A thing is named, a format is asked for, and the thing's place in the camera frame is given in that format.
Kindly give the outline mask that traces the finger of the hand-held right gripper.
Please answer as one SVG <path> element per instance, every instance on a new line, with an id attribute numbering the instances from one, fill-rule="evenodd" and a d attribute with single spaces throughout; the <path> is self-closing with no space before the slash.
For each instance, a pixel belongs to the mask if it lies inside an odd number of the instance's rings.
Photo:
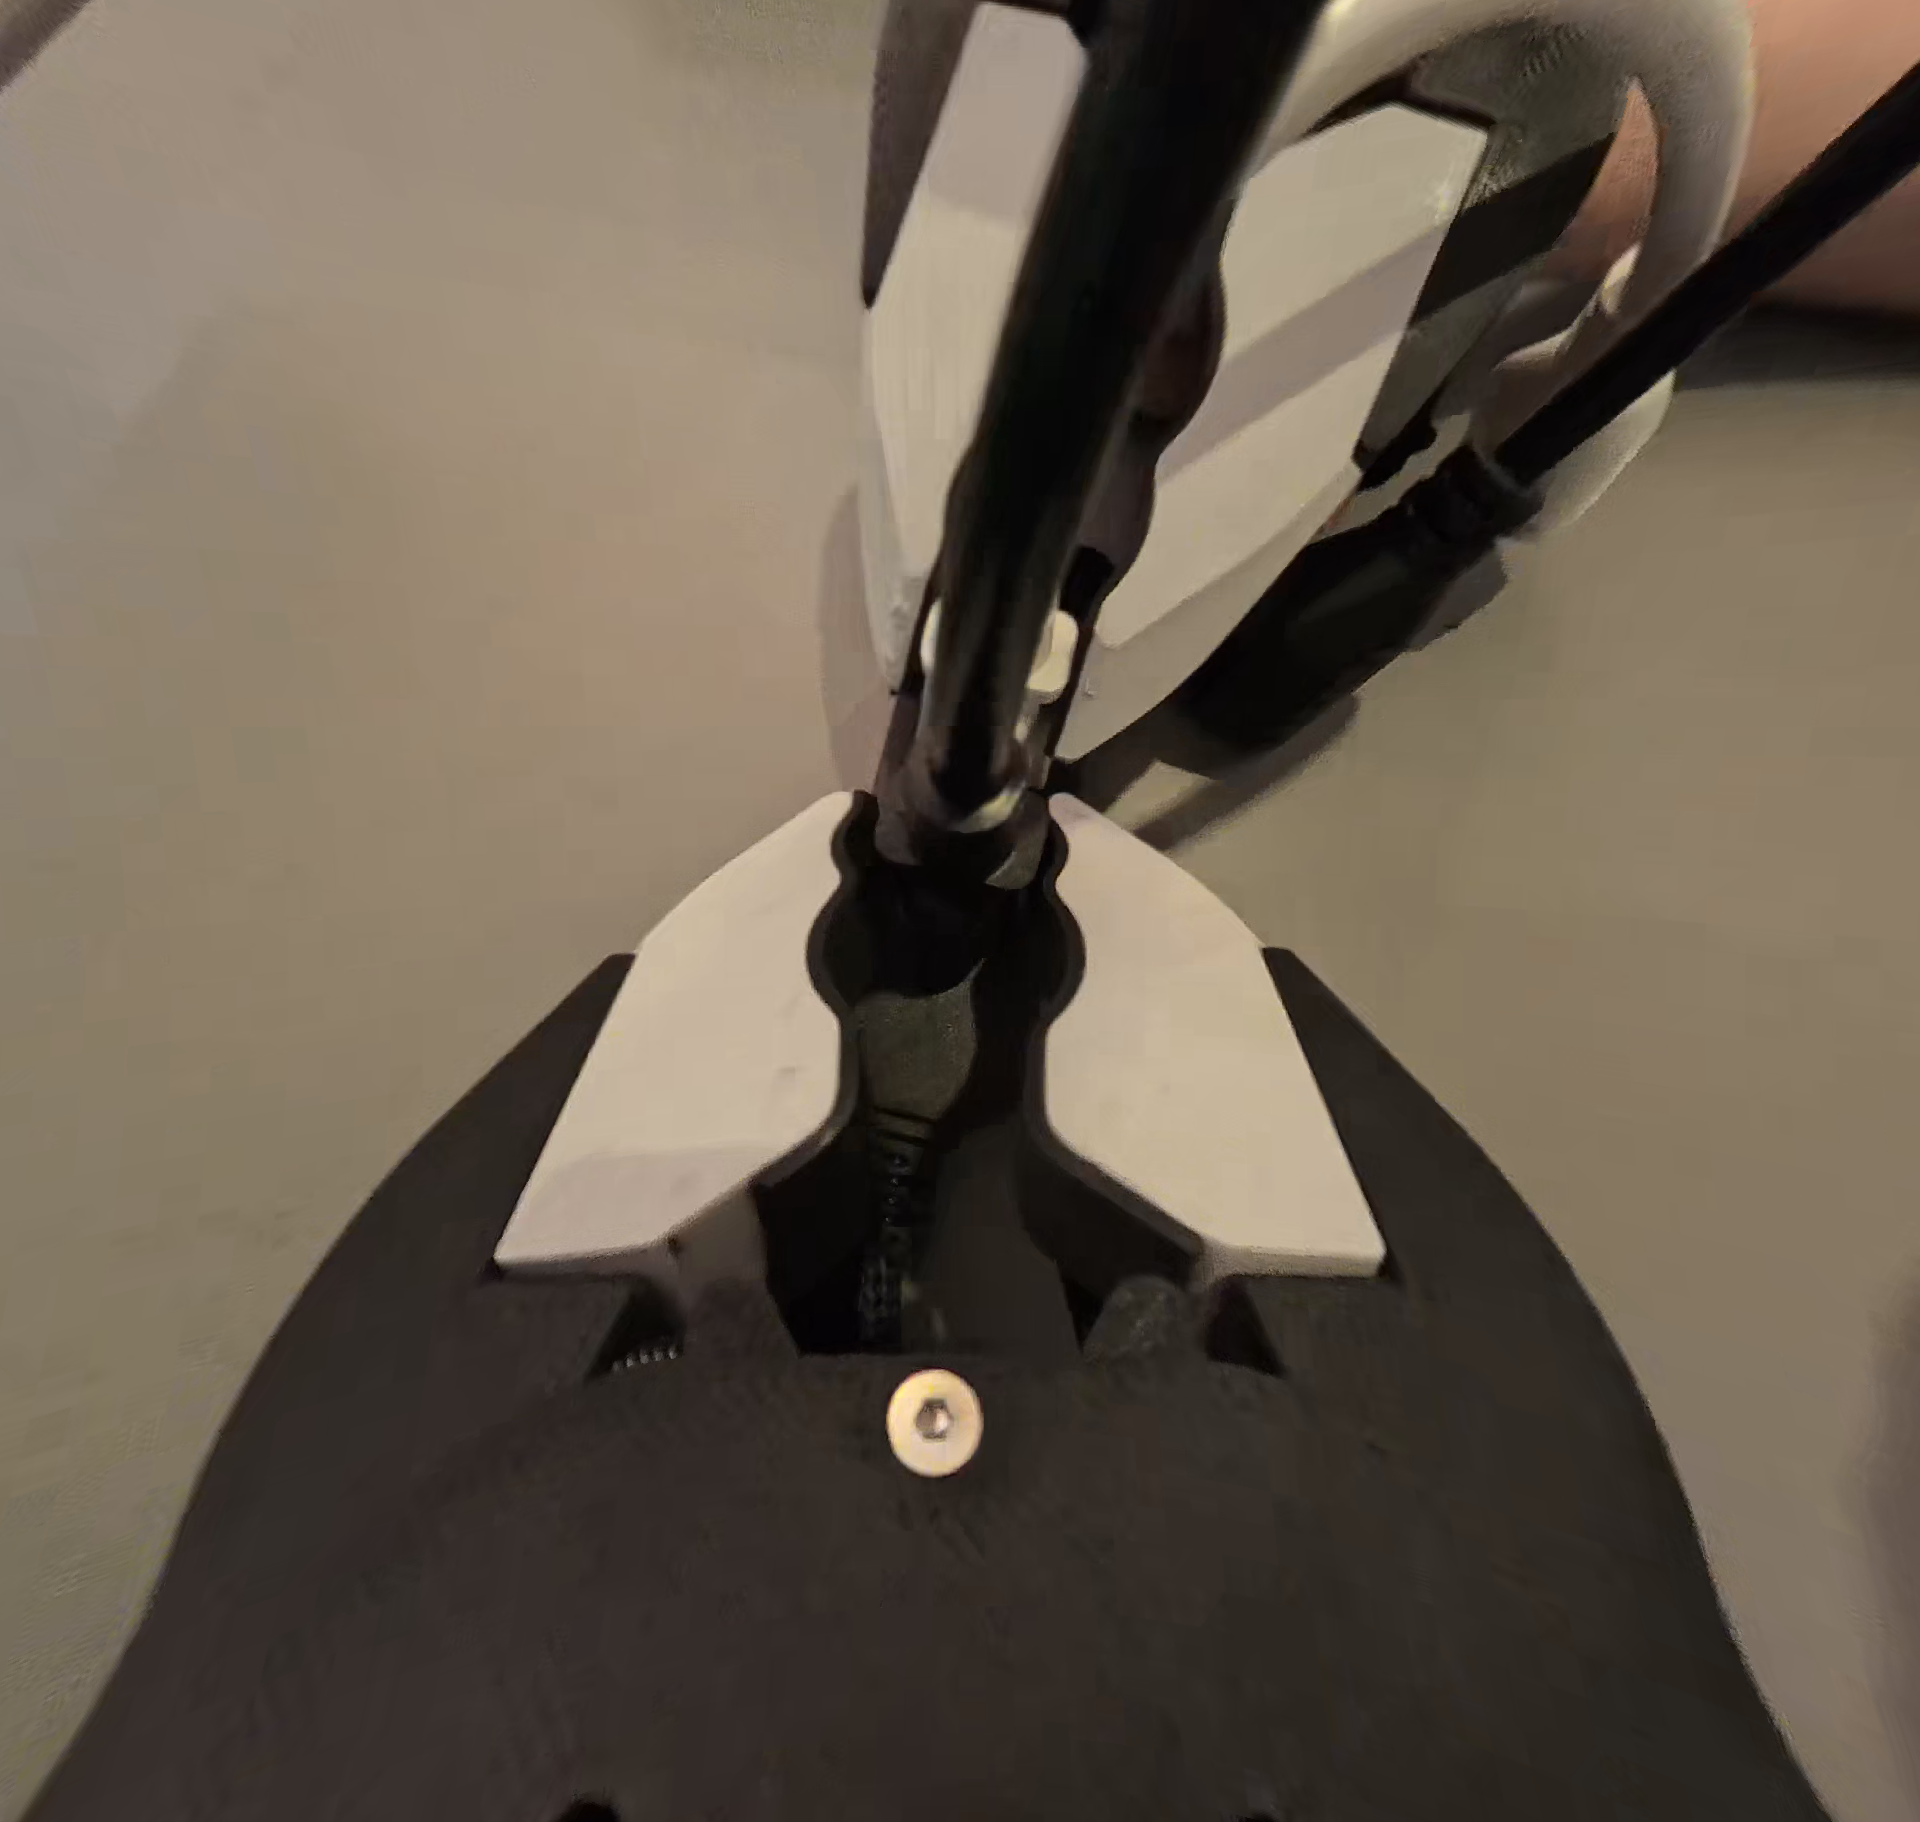
<path id="1" fill-rule="evenodd" d="M 1222 252 L 1222 367 L 1094 620 L 1062 760 L 1162 706 L 1354 493 L 1361 430 L 1486 138 L 1381 106 L 1247 178 Z"/>
<path id="2" fill-rule="evenodd" d="M 1084 46 L 1065 17 L 973 9 L 862 323 L 858 585 L 888 701 L 907 690 L 949 490 L 1080 76 Z"/>

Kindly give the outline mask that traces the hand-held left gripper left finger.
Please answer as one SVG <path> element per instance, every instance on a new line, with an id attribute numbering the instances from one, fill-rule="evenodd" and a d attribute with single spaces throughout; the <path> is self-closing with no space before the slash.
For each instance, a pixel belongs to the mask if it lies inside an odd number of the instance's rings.
<path id="1" fill-rule="evenodd" d="M 845 1118 L 842 1017 L 812 946 L 875 804 L 808 804 L 635 948 L 493 1263 L 512 1281 L 765 1284 L 756 1183 Z"/>

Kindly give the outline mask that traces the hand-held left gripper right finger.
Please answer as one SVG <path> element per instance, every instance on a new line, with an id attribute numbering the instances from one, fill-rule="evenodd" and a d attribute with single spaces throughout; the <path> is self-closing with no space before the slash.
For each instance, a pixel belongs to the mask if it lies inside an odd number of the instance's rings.
<path id="1" fill-rule="evenodd" d="M 1254 930 L 1088 804 L 1051 812 L 1084 952 L 1040 1051 L 1054 1141 L 1182 1227 L 1206 1284 L 1380 1277 L 1384 1235 Z"/>

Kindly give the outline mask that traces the black power strip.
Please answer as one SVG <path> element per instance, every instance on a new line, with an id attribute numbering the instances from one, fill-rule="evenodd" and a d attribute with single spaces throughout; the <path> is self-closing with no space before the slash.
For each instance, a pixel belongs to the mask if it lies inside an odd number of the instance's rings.
<path id="1" fill-rule="evenodd" d="M 893 693 L 875 788 L 832 833 L 816 988 L 845 1021 L 858 1102 L 917 1131 L 1019 1115 L 1084 946 L 1060 898 L 1065 833 L 1040 793 L 1007 827 L 937 847 L 906 825 L 919 696 Z"/>

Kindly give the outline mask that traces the person's right forearm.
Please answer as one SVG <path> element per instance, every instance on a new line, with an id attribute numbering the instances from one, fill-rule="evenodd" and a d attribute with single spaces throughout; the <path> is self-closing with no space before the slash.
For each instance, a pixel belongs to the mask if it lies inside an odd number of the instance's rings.
<path id="1" fill-rule="evenodd" d="M 1917 67 L 1917 0 L 1743 0 L 1756 121 L 1727 232 L 1748 226 L 1815 155 Z M 1917 320 L 1917 174 L 1800 264 L 1774 298 Z"/>

